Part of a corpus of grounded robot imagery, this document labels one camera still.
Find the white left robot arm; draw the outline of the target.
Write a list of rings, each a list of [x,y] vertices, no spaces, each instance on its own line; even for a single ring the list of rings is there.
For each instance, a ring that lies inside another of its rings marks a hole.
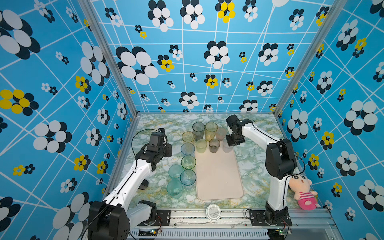
[[[172,156],[172,145],[154,147],[145,145],[135,157],[135,163],[118,186],[101,202],[95,201],[89,209],[88,228],[82,240],[125,240],[132,228],[141,223],[152,224],[157,218],[153,202],[140,201],[134,208],[129,204],[146,178],[163,157]]]

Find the teal glass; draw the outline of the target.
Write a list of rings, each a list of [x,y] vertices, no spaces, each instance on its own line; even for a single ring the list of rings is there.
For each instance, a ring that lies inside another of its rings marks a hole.
[[[184,168],[181,165],[178,165],[178,164],[172,165],[169,168],[169,176],[172,179],[179,179],[183,171],[184,171]]]

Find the small grey glass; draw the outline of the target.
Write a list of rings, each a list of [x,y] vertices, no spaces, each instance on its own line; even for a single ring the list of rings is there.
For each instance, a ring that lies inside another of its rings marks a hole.
[[[211,153],[216,153],[221,146],[221,142],[218,139],[211,139],[209,141],[209,149]]]

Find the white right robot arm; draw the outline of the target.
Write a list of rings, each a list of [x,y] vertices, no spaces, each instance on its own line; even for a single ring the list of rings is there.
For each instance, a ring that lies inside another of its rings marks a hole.
[[[279,139],[256,127],[249,119],[239,120],[236,115],[226,119],[229,146],[238,146],[251,140],[266,152],[265,167],[270,174],[270,194],[266,202],[265,218],[270,225],[277,225],[288,216],[288,182],[297,167],[295,152],[290,140]]]

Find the light green short glass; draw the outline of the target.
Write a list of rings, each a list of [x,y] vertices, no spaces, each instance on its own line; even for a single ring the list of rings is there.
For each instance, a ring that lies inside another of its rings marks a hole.
[[[207,142],[204,139],[197,140],[195,143],[196,151],[200,154],[204,153],[207,149]]]

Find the clear dotted glass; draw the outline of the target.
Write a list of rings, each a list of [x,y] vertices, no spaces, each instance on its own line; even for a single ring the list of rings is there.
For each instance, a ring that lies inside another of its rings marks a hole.
[[[233,150],[233,146],[229,146],[227,140],[223,140],[223,151],[225,153],[230,153]]]

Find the pink dotted glass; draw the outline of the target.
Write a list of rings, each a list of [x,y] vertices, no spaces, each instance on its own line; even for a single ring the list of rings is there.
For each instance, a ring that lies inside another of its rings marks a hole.
[[[218,139],[219,141],[223,141],[227,135],[227,131],[227,128],[218,128],[216,132],[216,139]]]

